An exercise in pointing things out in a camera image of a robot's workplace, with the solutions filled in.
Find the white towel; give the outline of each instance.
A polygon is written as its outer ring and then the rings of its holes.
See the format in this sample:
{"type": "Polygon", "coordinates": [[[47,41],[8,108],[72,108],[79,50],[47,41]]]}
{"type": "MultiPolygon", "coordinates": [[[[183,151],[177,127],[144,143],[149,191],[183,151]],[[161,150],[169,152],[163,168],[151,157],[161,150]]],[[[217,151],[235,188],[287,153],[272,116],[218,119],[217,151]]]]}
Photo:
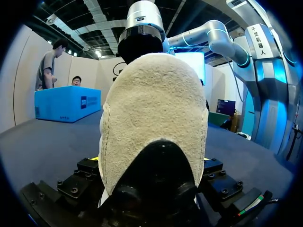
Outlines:
{"type": "Polygon", "coordinates": [[[136,59],[113,83],[103,110],[99,169],[108,195],[142,149],[160,138],[183,150],[199,185],[208,110],[201,82],[189,65],[165,53],[136,59]]]}

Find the metal ceiling grid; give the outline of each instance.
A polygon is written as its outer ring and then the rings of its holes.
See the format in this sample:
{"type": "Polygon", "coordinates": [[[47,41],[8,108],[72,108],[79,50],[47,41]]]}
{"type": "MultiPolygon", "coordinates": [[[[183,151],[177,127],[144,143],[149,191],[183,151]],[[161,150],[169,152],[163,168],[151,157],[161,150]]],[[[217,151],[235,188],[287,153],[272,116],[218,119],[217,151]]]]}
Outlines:
{"type": "MultiPolygon", "coordinates": [[[[79,53],[78,56],[96,58],[94,51],[98,49],[103,56],[111,57],[117,52],[128,9],[136,1],[138,0],[45,0],[27,25],[45,39],[54,41],[63,34],[71,40],[71,48],[79,53]],[[59,20],[49,29],[46,21],[52,14],[59,20]],[[90,50],[84,52],[84,46],[90,50]]],[[[168,37],[198,27],[211,19],[225,23],[233,37],[238,34],[235,31],[240,26],[235,21],[202,0],[155,0],[155,4],[161,13],[168,37]]],[[[216,59],[222,58],[203,47],[176,50],[189,51],[205,52],[205,62],[219,62],[216,59]]]]}

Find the white wall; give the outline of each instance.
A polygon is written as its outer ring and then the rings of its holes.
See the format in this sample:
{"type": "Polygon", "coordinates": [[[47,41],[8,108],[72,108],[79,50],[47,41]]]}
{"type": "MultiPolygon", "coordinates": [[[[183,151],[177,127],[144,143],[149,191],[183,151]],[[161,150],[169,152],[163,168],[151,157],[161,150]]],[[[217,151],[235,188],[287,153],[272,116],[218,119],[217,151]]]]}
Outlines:
{"type": "MultiPolygon", "coordinates": [[[[228,64],[220,65],[215,67],[215,69],[219,70],[224,74],[224,79],[225,79],[225,95],[224,99],[225,100],[231,100],[231,101],[236,101],[236,110],[239,112],[239,114],[242,113],[242,101],[239,97],[238,90],[237,90],[237,85],[232,73],[232,70],[228,64]]],[[[241,98],[243,99],[243,82],[240,81],[237,78],[238,86],[239,86],[239,92],[241,94],[241,98]]]]}
{"type": "Polygon", "coordinates": [[[30,34],[30,28],[21,27],[2,64],[0,71],[0,133],[15,126],[13,106],[15,78],[22,51],[30,34]]]}
{"type": "Polygon", "coordinates": [[[119,70],[124,69],[124,67],[126,66],[126,64],[117,65],[118,63],[121,62],[124,62],[122,58],[99,60],[95,89],[101,90],[102,105],[105,103],[108,91],[113,84],[113,78],[116,77],[115,74],[119,74],[119,70]]]}
{"type": "Polygon", "coordinates": [[[212,67],[212,96],[208,101],[211,112],[216,112],[218,99],[225,99],[225,75],[212,67]]]}
{"type": "Polygon", "coordinates": [[[72,57],[68,85],[71,85],[75,76],[80,76],[81,87],[95,88],[97,70],[98,60],[72,57]]]}
{"type": "MultiPolygon", "coordinates": [[[[35,117],[36,73],[44,54],[51,49],[30,28],[21,27],[0,71],[0,133],[35,117]]],[[[72,56],[66,53],[55,59],[54,75],[58,79],[55,87],[68,85],[71,60],[72,56]]]]}
{"type": "Polygon", "coordinates": [[[205,64],[205,86],[204,94],[209,105],[211,105],[213,92],[213,67],[205,64]]]}
{"type": "Polygon", "coordinates": [[[16,75],[14,93],[16,125],[35,117],[34,91],[37,69],[44,54],[51,49],[52,46],[46,40],[31,32],[22,52],[16,75]]]}

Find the white robotic arm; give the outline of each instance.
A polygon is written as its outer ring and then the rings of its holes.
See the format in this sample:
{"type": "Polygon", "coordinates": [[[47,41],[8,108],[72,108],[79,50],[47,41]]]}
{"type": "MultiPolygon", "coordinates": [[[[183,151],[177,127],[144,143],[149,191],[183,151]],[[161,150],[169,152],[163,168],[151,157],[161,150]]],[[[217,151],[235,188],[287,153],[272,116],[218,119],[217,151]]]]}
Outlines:
{"type": "Polygon", "coordinates": [[[231,58],[240,67],[249,65],[250,56],[247,51],[230,39],[225,25],[217,20],[210,20],[200,27],[168,39],[160,12],[150,1],[138,1],[130,7],[125,31],[119,39],[118,52],[129,63],[149,52],[168,52],[170,49],[204,42],[209,43],[211,51],[231,58]]]}
{"type": "Polygon", "coordinates": [[[209,43],[211,51],[231,58],[241,67],[249,64],[250,56],[247,51],[230,39],[225,25],[218,20],[210,20],[200,27],[168,39],[171,49],[190,47],[204,42],[209,43]]]}

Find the blue box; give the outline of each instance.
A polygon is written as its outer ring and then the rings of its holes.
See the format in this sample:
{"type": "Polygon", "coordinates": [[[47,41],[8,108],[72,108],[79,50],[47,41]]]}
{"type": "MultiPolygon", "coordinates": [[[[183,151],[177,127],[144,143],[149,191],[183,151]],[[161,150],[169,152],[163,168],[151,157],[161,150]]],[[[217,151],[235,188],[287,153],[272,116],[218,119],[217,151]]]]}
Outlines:
{"type": "Polygon", "coordinates": [[[36,119],[73,123],[101,110],[101,90],[56,87],[35,91],[36,119]]]}

